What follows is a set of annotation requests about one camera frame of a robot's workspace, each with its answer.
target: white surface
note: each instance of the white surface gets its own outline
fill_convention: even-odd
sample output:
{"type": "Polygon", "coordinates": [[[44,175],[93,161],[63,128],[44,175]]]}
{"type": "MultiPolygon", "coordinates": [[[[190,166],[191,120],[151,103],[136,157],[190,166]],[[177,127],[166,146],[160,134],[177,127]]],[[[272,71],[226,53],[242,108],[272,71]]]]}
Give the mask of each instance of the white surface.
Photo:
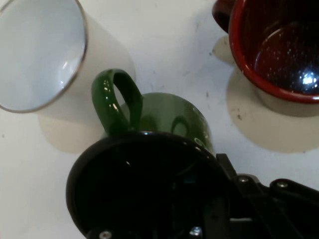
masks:
{"type": "MultiPolygon", "coordinates": [[[[227,153],[239,173],[254,174],[266,185],[284,177],[319,189],[317,148],[305,153],[266,150],[248,140],[231,120],[227,89],[237,73],[220,60],[229,52],[220,52],[220,39],[226,34],[211,17],[213,2],[81,0],[84,9],[128,48],[142,93],[168,92],[191,101],[210,124],[215,151],[227,153]],[[209,54],[215,46],[219,57],[209,54]]],[[[36,115],[0,111],[1,239],[83,238],[66,209],[65,183],[80,151],[95,139],[90,135],[83,142],[81,130],[86,136],[89,131],[61,125],[43,123],[36,115]],[[61,129],[62,136],[55,138],[61,129]]]]}
{"type": "Polygon", "coordinates": [[[86,44],[74,0],[14,0],[0,16],[0,35],[0,105],[12,111],[30,111],[57,96],[86,44]]]}

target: mug rim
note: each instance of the mug rim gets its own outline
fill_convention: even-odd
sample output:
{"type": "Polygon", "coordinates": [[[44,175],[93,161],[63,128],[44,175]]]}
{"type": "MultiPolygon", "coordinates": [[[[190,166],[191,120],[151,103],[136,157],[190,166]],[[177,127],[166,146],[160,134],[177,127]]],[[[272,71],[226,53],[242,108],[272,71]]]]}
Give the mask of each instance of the mug rim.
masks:
{"type": "Polygon", "coordinates": [[[222,178],[224,175],[224,171],[221,166],[218,164],[217,159],[215,156],[205,149],[203,146],[191,141],[190,139],[184,138],[182,136],[178,136],[175,134],[162,132],[162,131],[132,131],[127,132],[125,134],[113,136],[113,137],[106,137],[98,142],[91,145],[87,148],[75,161],[73,164],[68,178],[66,182],[66,205],[69,211],[69,214],[73,220],[73,223],[78,228],[78,230],[83,234],[86,235],[88,233],[88,228],[86,225],[83,224],[83,221],[79,218],[78,210],[75,205],[75,186],[77,185],[78,178],[80,177],[83,168],[91,162],[97,155],[102,153],[105,150],[108,150],[114,146],[123,144],[123,143],[130,143],[132,141],[137,140],[138,142],[152,142],[156,140],[164,140],[169,141],[171,143],[176,143],[180,147],[189,147],[192,150],[196,150],[198,154],[203,155],[200,160],[207,162],[215,170],[215,176],[222,178]]]}
{"type": "Polygon", "coordinates": [[[271,84],[269,81],[265,80],[263,77],[259,76],[255,70],[253,70],[246,59],[240,47],[240,25],[243,15],[243,8],[245,7],[246,0],[237,0],[229,23],[229,41],[230,48],[233,53],[236,64],[247,79],[253,83],[256,87],[262,91],[280,98],[282,100],[303,103],[303,104],[319,104],[319,94],[303,94],[295,93],[278,86],[271,84]]]}
{"type": "MultiPolygon", "coordinates": [[[[0,8],[0,18],[1,18],[1,15],[2,13],[10,6],[11,3],[13,3],[14,1],[19,1],[19,0],[9,0],[7,1],[2,8],[0,8]]],[[[80,9],[80,12],[81,12],[81,15],[82,15],[82,19],[83,19],[83,27],[84,27],[84,49],[83,49],[83,54],[81,56],[81,60],[80,60],[80,63],[78,64],[77,68],[75,69],[73,75],[70,77],[68,83],[66,84],[66,86],[61,89],[50,101],[46,102],[45,104],[42,104],[38,107],[35,107],[35,108],[31,108],[29,110],[10,110],[4,106],[2,106],[0,104],[0,109],[2,110],[5,110],[7,112],[11,112],[11,113],[17,113],[17,114],[25,114],[25,113],[33,113],[33,112],[36,112],[36,111],[39,111],[39,110],[42,110],[44,108],[46,108],[47,106],[53,104],[55,101],[57,101],[70,87],[71,85],[73,84],[73,82],[75,81],[75,79],[77,78],[80,70],[82,69],[83,67],[83,63],[84,63],[84,60],[86,58],[86,53],[87,53],[87,49],[88,49],[88,40],[89,40],[89,34],[88,34],[88,23],[87,23],[87,19],[86,19],[86,16],[85,16],[85,11],[80,3],[79,0],[73,0],[75,1],[75,3],[77,4],[77,6],[79,7],[80,9]]]]}

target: dark spot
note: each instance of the dark spot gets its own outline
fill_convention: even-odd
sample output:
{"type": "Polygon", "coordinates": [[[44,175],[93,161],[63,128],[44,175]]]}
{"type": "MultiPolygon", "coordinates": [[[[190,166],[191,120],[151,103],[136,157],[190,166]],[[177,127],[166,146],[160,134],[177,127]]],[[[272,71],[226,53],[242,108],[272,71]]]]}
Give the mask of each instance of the dark spot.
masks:
{"type": "Polygon", "coordinates": [[[190,71],[185,71],[185,72],[183,73],[183,76],[187,76],[189,73],[190,73],[190,71]]]}
{"type": "Polygon", "coordinates": [[[199,28],[200,28],[201,23],[197,22],[196,23],[196,27],[195,27],[195,32],[198,32],[199,28]]]}
{"type": "Polygon", "coordinates": [[[212,49],[212,51],[209,53],[210,56],[212,56],[215,53],[215,49],[212,49]]]}

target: red enamel mug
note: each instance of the red enamel mug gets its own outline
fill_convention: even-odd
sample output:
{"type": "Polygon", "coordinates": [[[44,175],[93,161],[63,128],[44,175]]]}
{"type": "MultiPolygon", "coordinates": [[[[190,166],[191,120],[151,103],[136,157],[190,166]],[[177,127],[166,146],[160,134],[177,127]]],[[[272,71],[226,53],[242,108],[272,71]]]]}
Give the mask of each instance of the red enamel mug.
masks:
{"type": "Polygon", "coordinates": [[[319,2],[217,0],[236,64],[270,109],[319,115],[319,2]]]}

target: green enamel mug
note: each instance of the green enamel mug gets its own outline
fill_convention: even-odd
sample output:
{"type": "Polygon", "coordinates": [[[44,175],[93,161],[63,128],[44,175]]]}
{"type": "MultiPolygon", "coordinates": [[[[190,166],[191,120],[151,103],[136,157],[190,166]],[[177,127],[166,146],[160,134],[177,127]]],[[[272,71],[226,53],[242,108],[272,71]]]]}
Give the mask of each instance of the green enamel mug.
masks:
{"type": "Polygon", "coordinates": [[[193,104],[172,94],[142,95],[125,71],[101,72],[92,85],[92,100],[108,136],[129,131],[165,132],[195,141],[213,152],[208,123],[193,104]],[[124,98],[121,106],[114,86],[124,98]]]}

